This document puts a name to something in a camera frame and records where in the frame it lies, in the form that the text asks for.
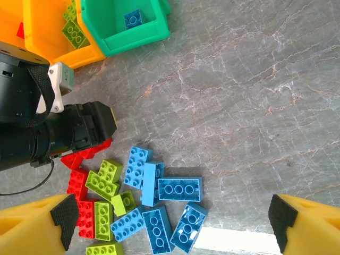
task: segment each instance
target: plastic storage bin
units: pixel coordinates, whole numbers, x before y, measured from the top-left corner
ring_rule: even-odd
[[[0,41],[25,48],[24,40],[18,36],[18,28],[23,22],[22,0],[5,0],[0,5]]]
[[[140,10],[143,24],[126,29],[124,16]],[[113,56],[170,36],[166,0],[81,0],[82,18],[103,53]]]
[[[51,64],[63,62],[75,69],[105,56],[82,22],[80,0],[75,0],[77,21],[90,45],[75,49],[63,35],[63,14],[70,4],[71,0],[23,0],[25,46]]]

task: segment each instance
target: black cable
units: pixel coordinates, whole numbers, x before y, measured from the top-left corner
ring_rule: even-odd
[[[28,190],[24,190],[24,191],[20,191],[20,192],[16,192],[16,193],[9,193],[9,194],[1,194],[1,193],[0,193],[0,196],[12,196],[12,195],[17,195],[17,194],[22,194],[22,193],[26,193],[26,192],[29,192],[29,191],[32,191],[32,190],[35,190],[35,189],[39,188],[39,187],[42,186],[45,182],[47,182],[47,180],[48,180],[48,179],[51,177],[51,175],[52,175],[52,172],[53,172],[53,169],[54,169],[54,162],[53,162],[53,160],[51,160],[50,163],[51,163],[51,170],[50,170],[48,176],[47,176],[42,182],[40,182],[37,186],[32,187],[32,188],[30,188],[30,189],[28,189]]]

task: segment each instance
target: light blue lego brick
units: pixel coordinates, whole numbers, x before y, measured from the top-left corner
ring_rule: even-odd
[[[203,199],[202,177],[169,177],[158,179],[159,199],[200,202]]]
[[[145,207],[139,206],[111,224],[111,231],[114,233],[118,243],[124,241],[145,227],[142,216],[143,212],[145,212]]]
[[[158,179],[164,176],[164,162],[152,161],[145,163],[142,205],[154,207],[159,203]]]
[[[143,185],[144,165],[152,160],[154,151],[138,146],[132,146],[125,172],[124,183],[136,189]]]
[[[207,210],[194,202],[189,202],[185,206],[180,222],[170,239],[171,244],[177,246],[185,253],[189,253],[197,240],[207,216]]]
[[[172,229],[165,206],[143,212],[143,218],[153,254],[171,253],[175,246],[169,242]]]
[[[146,23],[145,17],[140,9],[134,10],[124,15],[125,29],[131,29]]]

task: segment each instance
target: black rubber pad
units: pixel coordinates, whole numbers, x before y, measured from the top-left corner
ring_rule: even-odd
[[[75,200],[75,195],[69,195],[66,199],[64,199],[64,201],[53,208],[50,213],[54,221],[54,225],[60,226],[62,229],[61,240],[65,251],[67,251],[79,218],[79,210],[77,201]]]
[[[273,195],[268,215],[278,246],[280,247],[281,253],[283,253],[288,242],[286,234],[287,228],[294,226],[298,211],[278,195]]]

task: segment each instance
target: green bin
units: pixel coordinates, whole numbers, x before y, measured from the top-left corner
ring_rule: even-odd
[[[137,10],[143,22],[128,29],[124,17]],[[166,0],[81,0],[83,21],[107,57],[169,37],[170,13]]]

